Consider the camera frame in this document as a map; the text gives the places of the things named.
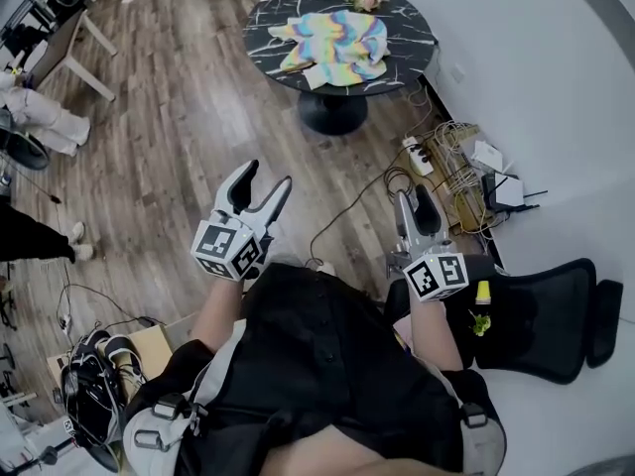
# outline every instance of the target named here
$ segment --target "colorful garment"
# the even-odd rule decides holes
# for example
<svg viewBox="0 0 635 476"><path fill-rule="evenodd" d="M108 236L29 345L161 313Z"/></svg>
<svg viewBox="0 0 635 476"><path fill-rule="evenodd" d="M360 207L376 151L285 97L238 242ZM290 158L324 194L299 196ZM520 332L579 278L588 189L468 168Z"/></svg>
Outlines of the colorful garment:
<svg viewBox="0 0 635 476"><path fill-rule="evenodd" d="M310 13L289 18L269 33L298 45L283 59L280 69L304 71L311 89L330 83L348 86L375 79L386 72L382 60L388 51L386 25L374 16L349 11Z"/></svg>

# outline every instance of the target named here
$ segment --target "floor plank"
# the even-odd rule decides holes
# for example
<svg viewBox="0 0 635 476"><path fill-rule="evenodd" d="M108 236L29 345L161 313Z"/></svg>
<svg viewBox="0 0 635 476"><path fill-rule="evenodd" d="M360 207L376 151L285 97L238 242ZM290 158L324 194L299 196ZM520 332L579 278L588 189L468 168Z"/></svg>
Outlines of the floor plank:
<svg viewBox="0 0 635 476"><path fill-rule="evenodd" d="M119 54L112 59L84 34L76 56L116 100L108 103L65 70L44 87L75 114L89 116L92 131L76 158L56 156L47 170L27 173L63 199L58 210L22 178L15 204L54 228L59 217L62 230L84 220L97 258L68 265L70 280L112 296L134 315L170 322L201 306L210 279L190 257L191 239L216 188L236 167L260 160L255 198L277 179L293 177L272 252L305 261L313 236L381 174L400 136L424 114L406 101L415 88L407 87L369 99L368 121L351 135L330 138L305 127L296 112L298 92L267 79L245 54L241 27L256 1L98 0L90 16ZM395 239L380 180L315 250L349 284L381 298L383 254ZM54 384L45 357L68 349L56 322L64 273L61 264L17 263L20 329L3 334L18 362L20 388L40 395L33 404L40 420L60 413L50 400ZM125 318L86 291L71 290L70 302L73 340L96 320Z"/></svg>

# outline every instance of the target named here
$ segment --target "black marble table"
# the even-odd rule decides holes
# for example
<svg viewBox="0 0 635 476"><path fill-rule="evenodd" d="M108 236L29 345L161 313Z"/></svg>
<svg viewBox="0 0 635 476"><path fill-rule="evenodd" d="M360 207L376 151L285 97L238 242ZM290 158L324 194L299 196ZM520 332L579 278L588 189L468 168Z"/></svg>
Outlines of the black marble table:
<svg viewBox="0 0 635 476"><path fill-rule="evenodd" d="M386 73L351 86L326 84L311 90L301 70L281 72L280 63L296 46L269 35L268 28L287 25L288 18L310 12L354 12L345 0L261 0L243 29L247 55L263 73L301 91L298 102L302 120L323 134L341 135L354 131L366 119L366 97L401 88L415 80L430 62L436 39L428 23L407 0L389 0L370 14L380 18L388 31L390 55L384 57Z"/></svg>

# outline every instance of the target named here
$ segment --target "tie-dye shirt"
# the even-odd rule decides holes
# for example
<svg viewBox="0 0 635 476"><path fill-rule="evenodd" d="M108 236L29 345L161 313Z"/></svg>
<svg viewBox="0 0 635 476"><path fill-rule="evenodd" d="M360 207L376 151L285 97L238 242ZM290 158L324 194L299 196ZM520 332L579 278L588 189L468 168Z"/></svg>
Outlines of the tie-dye shirt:
<svg viewBox="0 0 635 476"><path fill-rule="evenodd" d="M269 33L298 45L283 59L280 69L305 70L311 89L330 83L348 86L375 79L386 71L382 60L390 55L386 25L368 14L337 11L310 13L289 18L283 27L271 27Z"/></svg>

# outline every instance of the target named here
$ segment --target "table pedestal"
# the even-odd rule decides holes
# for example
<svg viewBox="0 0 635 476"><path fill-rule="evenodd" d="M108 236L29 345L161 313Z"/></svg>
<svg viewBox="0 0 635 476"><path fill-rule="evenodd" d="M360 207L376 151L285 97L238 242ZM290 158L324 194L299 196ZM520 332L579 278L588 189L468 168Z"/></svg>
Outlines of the table pedestal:
<svg viewBox="0 0 635 476"><path fill-rule="evenodd" d="M311 129L341 136L357 129L368 114L366 97L339 97L303 91L298 99L300 118Z"/></svg>

